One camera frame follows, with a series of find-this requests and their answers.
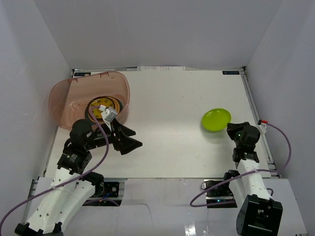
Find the yellow patterned plate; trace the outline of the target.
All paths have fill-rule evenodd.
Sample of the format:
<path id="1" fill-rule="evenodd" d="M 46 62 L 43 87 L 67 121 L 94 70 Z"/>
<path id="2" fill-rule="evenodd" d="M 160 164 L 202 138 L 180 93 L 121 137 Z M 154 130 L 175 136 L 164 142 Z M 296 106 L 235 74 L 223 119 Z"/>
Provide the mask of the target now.
<path id="1" fill-rule="evenodd" d="M 101 118 L 101 111 L 99 108 L 94 107 L 100 107 L 100 105 L 104 105 L 106 107 L 113 107 L 118 113 L 122 110 L 123 105 L 120 100 L 117 98 L 114 98 L 112 96 L 100 96 L 93 100 L 91 100 L 86 108 L 86 117 L 88 117 L 91 122 L 95 122 L 90 114 L 90 109 L 92 110 L 93 115 L 98 121 L 102 121 Z"/>

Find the lime green plate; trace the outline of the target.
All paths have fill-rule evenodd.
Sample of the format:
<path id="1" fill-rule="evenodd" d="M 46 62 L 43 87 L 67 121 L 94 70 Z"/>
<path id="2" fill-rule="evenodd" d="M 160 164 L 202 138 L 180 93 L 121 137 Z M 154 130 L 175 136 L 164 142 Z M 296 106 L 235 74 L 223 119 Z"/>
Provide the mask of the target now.
<path id="1" fill-rule="evenodd" d="M 208 131 L 217 132 L 225 129 L 232 120 L 231 113 L 223 108 L 214 108 L 204 114 L 201 125 Z"/>

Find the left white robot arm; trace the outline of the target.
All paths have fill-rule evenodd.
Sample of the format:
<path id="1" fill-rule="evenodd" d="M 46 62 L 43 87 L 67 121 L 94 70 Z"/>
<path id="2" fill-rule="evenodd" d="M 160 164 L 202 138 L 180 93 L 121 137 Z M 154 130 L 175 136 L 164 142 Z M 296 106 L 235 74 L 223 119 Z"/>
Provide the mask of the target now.
<path id="1" fill-rule="evenodd" d="M 133 138 L 135 131 L 116 119 L 93 128 L 86 119 L 77 120 L 65 142 L 51 188 L 35 212 L 15 228 L 18 236 L 62 236 L 70 219 L 91 197 L 104 191 L 104 176 L 93 169 L 85 171 L 92 159 L 91 150 L 113 145 L 122 155 L 142 146 Z"/>

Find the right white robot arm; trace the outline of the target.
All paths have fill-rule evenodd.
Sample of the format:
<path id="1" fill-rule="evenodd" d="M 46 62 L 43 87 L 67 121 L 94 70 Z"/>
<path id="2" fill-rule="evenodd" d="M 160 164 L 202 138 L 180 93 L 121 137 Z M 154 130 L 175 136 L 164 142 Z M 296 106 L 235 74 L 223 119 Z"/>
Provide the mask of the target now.
<path id="1" fill-rule="evenodd" d="M 235 143 L 232 159 L 236 170 L 227 172 L 230 179 L 223 182 L 222 189 L 226 195 L 234 196 L 239 208 L 236 231 L 240 236 L 276 236 L 279 232 L 283 206 L 268 192 L 255 151 L 266 130 L 264 121 L 258 125 L 227 124 L 227 134 Z"/>

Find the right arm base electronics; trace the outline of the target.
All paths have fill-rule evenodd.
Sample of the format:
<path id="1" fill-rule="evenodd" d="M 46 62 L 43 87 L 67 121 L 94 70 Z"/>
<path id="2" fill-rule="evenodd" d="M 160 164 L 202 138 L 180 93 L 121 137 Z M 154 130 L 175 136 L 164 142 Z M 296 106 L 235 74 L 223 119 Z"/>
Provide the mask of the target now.
<path id="1" fill-rule="evenodd" d="M 204 191 L 222 181 L 222 179 L 206 179 L 201 183 L 200 189 Z M 208 206 L 208 208 L 237 208 L 237 204 L 233 193 L 229 189 L 228 183 L 206 192 L 205 195 L 207 204 L 226 203 L 224 205 Z"/>

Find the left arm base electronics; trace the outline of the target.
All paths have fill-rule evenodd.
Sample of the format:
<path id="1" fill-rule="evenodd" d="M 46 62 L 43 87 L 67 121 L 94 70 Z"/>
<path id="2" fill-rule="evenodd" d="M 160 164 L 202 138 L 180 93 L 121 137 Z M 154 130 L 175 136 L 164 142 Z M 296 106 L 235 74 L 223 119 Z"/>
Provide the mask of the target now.
<path id="1" fill-rule="evenodd" d="M 119 207 L 122 202 L 120 182 L 104 181 L 96 193 L 85 201 L 83 206 L 90 207 Z"/>

